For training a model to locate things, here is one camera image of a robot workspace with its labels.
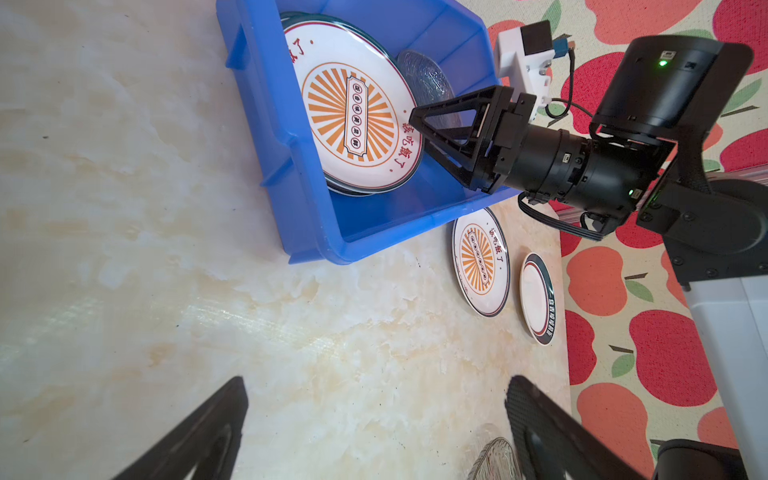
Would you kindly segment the green striped plate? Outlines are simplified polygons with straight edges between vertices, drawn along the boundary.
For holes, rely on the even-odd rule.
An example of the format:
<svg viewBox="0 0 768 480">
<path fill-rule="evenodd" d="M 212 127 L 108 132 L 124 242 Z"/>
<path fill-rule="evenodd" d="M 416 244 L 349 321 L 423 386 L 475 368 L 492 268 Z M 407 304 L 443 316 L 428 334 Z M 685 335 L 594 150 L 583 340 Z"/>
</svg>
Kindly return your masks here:
<svg viewBox="0 0 768 480">
<path fill-rule="evenodd" d="M 557 325 L 554 285 L 544 260 L 534 252 L 521 267 L 520 301 L 531 336 L 540 345 L 550 345 Z"/>
</svg>

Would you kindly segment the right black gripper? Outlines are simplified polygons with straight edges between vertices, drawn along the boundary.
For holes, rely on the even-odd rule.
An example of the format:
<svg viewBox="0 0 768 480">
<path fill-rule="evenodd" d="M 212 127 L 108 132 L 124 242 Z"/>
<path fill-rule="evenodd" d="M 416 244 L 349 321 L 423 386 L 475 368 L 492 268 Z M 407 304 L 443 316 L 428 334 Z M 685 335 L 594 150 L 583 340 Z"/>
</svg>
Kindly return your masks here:
<svg viewBox="0 0 768 480">
<path fill-rule="evenodd" d="M 479 158 L 426 146 L 464 188 L 488 194 L 519 190 L 520 208 L 570 234 L 610 234 L 636 211 L 672 151 L 668 141 L 582 137 L 532 125 L 533 98 L 491 86 L 416 107 L 409 125 L 432 143 L 463 147 L 479 141 Z"/>
</svg>

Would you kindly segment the sunburst plate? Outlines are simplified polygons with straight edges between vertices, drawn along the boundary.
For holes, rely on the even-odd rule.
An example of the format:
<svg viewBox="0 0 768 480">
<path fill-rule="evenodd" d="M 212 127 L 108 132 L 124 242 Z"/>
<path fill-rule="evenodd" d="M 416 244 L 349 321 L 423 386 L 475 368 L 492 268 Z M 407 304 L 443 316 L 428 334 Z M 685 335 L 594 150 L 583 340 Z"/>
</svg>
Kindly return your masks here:
<svg viewBox="0 0 768 480">
<path fill-rule="evenodd" d="M 459 288 L 479 315 L 495 317 L 511 284 L 510 257 L 501 224 L 490 208 L 454 221 L 451 252 Z"/>
<path fill-rule="evenodd" d="M 296 13 L 282 26 L 327 183 L 354 195 L 407 183 L 422 136 L 409 123 L 416 101 L 393 57 L 336 17 Z"/>
</svg>

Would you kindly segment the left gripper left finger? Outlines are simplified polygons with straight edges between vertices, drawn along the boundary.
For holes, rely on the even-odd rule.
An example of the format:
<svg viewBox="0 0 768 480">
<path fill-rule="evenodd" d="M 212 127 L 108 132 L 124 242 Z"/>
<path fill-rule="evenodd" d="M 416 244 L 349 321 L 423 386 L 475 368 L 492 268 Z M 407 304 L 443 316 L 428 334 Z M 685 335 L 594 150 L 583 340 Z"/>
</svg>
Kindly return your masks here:
<svg viewBox="0 0 768 480">
<path fill-rule="evenodd" d="M 231 378 L 116 477 L 229 479 L 248 405 L 244 379 Z"/>
</svg>

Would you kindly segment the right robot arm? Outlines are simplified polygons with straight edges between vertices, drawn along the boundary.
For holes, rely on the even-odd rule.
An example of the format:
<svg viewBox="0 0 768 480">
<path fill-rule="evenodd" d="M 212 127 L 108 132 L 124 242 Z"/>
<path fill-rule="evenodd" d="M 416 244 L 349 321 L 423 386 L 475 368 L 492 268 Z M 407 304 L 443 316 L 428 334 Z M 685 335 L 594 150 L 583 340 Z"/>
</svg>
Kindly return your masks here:
<svg viewBox="0 0 768 480">
<path fill-rule="evenodd" d="M 737 439 L 670 440 L 658 479 L 767 475 L 767 188 L 709 179 L 703 145 L 752 49 L 691 36 L 633 40 L 585 137 L 534 126 L 534 98 L 491 86 L 415 108 L 428 154 L 462 186 L 518 191 L 520 209 L 599 241 L 628 218 L 659 234 Z"/>
</svg>

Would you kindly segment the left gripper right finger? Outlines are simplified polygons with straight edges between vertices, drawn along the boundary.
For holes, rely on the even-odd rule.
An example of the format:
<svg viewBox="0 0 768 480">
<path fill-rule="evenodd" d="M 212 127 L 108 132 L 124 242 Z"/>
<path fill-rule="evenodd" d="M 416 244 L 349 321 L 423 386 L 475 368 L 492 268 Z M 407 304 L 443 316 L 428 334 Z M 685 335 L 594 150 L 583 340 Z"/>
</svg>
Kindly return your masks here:
<svg viewBox="0 0 768 480">
<path fill-rule="evenodd" d="M 510 379 L 505 409 L 526 479 L 642 477 L 522 375 Z"/>
</svg>

